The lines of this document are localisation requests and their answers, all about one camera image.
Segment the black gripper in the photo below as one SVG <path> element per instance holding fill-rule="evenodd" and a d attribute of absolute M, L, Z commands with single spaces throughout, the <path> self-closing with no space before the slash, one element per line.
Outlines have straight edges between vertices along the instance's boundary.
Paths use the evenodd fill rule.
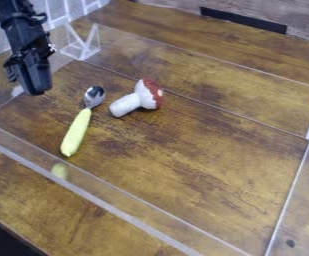
<path fill-rule="evenodd" d="M 11 82 L 18 81 L 28 95 L 53 88 L 49 57 L 55 53 L 43 23 L 47 15 L 11 13 L 0 18 L 0 27 L 11 47 L 3 67 Z"/>

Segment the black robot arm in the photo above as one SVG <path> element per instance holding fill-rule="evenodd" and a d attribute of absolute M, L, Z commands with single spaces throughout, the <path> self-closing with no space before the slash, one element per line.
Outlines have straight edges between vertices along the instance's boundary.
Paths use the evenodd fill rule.
<path fill-rule="evenodd" d="M 49 16 L 38 13 L 30 0 L 0 0 L 0 28 L 11 48 L 3 68 L 10 82 L 22 85 L 24 93 L 42 95 L 53 88 L 50 56 L 55 48 L 43 24 Z"/>

